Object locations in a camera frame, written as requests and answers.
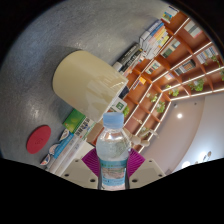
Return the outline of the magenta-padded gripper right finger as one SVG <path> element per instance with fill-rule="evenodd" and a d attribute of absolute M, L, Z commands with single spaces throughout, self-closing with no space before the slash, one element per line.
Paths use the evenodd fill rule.
<path fill-rule="evenodd" d="M 145 159 L 136 150 L 130 150 L 127 160 L 127 178 L 130 189 L 146 186 L 163 177 L 165 177 L 164 172 L 153 159 Z"/>

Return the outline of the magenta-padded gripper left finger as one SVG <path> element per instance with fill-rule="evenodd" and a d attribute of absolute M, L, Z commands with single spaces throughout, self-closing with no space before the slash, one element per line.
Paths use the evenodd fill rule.
<path fill-rule="evenodd" d="M 100 162 L 96 149 L 90 150 L 82 159 L 75 158 L 61 177 L 84 188 L 97 189 Z"/>

